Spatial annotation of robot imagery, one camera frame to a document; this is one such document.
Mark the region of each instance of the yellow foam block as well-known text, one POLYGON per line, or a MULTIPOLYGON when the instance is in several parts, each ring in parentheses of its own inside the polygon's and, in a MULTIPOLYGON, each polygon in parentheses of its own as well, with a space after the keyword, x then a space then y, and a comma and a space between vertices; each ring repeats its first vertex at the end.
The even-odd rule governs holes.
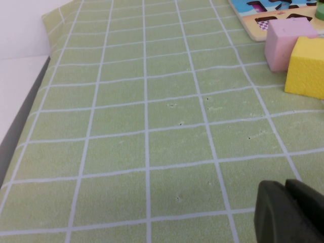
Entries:
POLYGON ((285 92, 324 99, 324 38, 298 38, 289 62, 285 92))

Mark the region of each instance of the puzzle piece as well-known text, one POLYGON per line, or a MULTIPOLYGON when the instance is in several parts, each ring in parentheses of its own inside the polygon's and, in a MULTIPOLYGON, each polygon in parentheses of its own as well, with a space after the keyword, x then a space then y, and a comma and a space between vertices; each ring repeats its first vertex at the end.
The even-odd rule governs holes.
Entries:
POLYGON ((324 20, 315 17, 316 7, 324 0, 229 0, 229 2, 254 41, 266 40, 268 21, 272 19, 307 18, 318 34, 324 34, 324 20))

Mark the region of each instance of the foam block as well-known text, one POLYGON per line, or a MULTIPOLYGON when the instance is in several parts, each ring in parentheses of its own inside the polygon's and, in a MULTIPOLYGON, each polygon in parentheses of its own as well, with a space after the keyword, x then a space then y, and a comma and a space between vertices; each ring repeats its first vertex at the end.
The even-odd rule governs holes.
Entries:
POLYGON ((265 57, 271 71, 287 71, 298 37, 318 37, 307 18, 273 19, 269 21, 265 57))
POLYGON ((298 38, 290 58, 285 91, 324 99, 324 38, 298 38))

